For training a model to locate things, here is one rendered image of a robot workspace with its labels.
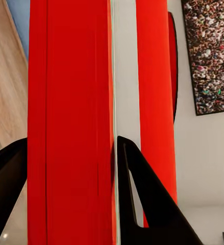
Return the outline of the radio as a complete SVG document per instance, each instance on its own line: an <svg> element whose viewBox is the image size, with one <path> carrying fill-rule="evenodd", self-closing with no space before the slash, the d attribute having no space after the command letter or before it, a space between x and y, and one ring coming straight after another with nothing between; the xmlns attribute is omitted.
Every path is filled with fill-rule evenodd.
<svg viewBox="0 0 224 245"><path fill-rule="evenodd" d="M167 0L30 0L28 72L28 245L121 245L118 136L178 205Z"/></svg>

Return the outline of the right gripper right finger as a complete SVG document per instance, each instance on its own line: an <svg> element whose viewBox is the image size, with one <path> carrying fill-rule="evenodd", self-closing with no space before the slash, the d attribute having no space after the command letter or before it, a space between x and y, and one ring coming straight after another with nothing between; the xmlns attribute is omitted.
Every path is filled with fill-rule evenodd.
<svg viewBox="0 0 224 245"><path fill-rule="evenodd" d="M117 137L121 245L203 245L137 145ZM149 228L137 225L131 171Z"/></svg>

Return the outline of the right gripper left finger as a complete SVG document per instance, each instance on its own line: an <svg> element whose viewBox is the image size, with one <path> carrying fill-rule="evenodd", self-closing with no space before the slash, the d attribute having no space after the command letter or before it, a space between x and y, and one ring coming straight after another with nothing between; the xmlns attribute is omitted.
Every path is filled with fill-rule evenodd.
<svg viewBox="0 0 224 245"><path fill-rule="evenodd" d="M28 137L0 150L0 236L27 180Z"/></svg>

